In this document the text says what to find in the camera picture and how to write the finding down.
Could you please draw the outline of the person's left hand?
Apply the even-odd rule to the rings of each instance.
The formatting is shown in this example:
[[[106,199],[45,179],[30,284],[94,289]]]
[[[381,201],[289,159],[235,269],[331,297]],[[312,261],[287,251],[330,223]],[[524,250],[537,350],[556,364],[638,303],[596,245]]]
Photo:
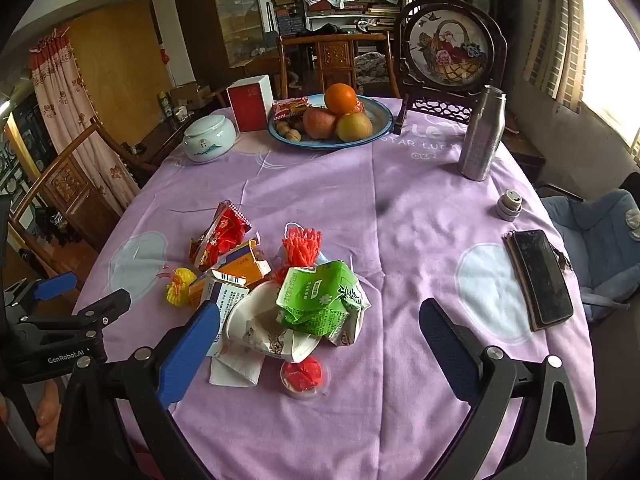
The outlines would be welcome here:
[[[43,458],[44,453],[55,450],[61,403],[58,385],[52,379],[24,385],[30,406],[35,410],[38,430],[33,438],[18,414],[17,408],[6,397],[1,396],[1,419],[8,425],[10,435],[23,451],[33,458]]]

